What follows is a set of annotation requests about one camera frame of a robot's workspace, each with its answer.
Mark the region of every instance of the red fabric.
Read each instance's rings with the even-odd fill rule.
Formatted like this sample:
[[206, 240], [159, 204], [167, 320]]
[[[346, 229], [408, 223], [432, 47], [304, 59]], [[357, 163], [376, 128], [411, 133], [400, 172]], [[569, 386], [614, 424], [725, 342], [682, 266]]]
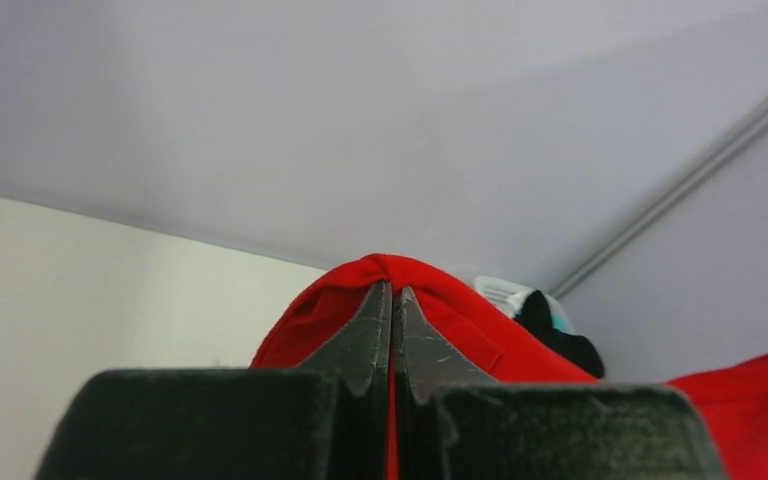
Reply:
[[[370, 285], [410, 285], [428, 321], [489, 374], [508, 382], [595, 382], [472, 288], [417, 260], [375, 254], [331, 270], [305, 289], [272, 328], [252, 367], [297, 365], [354, 315]], [[677, 379], [699, 409], [736, 480], [768, 479], [768, 356]], [[391, 378], [389, 477], [398, 477]]]

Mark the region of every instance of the white object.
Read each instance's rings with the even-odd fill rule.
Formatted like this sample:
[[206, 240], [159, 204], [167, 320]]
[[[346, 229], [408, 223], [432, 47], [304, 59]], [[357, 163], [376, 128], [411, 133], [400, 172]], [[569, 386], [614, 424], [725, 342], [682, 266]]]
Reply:
[[[522, 308], [525, 299], [535, 290], [525, 285], [502, 280], [501, 278], [485, 277], [483, 275], [476, 277], [474, 287], [478, 293], [510, 318], [516, 315]], [[550, 295], [546, 295], [546, 300], [549, 302], [549, 308], [552, 310], [552, 324], [555, 328], [562, 332], [575, 333], [575, 329], [560, 302]]]

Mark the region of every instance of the white wall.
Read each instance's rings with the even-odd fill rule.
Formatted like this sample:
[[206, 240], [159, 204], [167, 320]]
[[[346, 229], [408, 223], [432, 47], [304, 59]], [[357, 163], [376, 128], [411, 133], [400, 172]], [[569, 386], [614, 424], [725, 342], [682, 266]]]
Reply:
[[768, 135], [563, 299], [610, 378], [768, 353]]
[[0, 192], [546, 285], [768, 94], [768, 0], [0, 0]]
[[247, 365], [320, 270], [0, 199], [0, 479], [93, 373]]

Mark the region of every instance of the curtain rod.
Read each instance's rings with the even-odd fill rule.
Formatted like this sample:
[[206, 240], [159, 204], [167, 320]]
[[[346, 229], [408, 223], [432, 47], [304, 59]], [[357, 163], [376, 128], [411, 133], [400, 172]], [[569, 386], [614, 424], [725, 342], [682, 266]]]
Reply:
[[681, 179], [661, 193], [644, 210], [637, 213], [608, 241], [591, 254], [580, 266], [571, 270], [563, 280], [548, 290], [555, 298], [562, 298], [587, 277], [619, 253], [638, 235], [651, 227], [688, 194], [714, 175], [741, 152], [768, 132], [768, 97], [753, 108], [743, 119], [727, 130], [693, 162], [693, 167]]

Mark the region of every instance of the red garment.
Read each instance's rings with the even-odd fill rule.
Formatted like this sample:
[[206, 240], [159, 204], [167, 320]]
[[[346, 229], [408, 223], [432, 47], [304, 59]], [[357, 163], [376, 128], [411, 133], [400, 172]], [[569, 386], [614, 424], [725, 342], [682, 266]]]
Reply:
[[[264, 339], [252, 367], [292, 367], [354, 315], [369, 286], [410, 285], [428, 321], [477, 366], [506, 382], [596, 382], [512, 322], [468, 285], [417, 260], [375, 254], [331, 270], [305, 289]], [[768, 479], [768, 356], [677, 379], [702, 414], [732, 478]], [[391, 378], [390, 478], [397, 478]]]

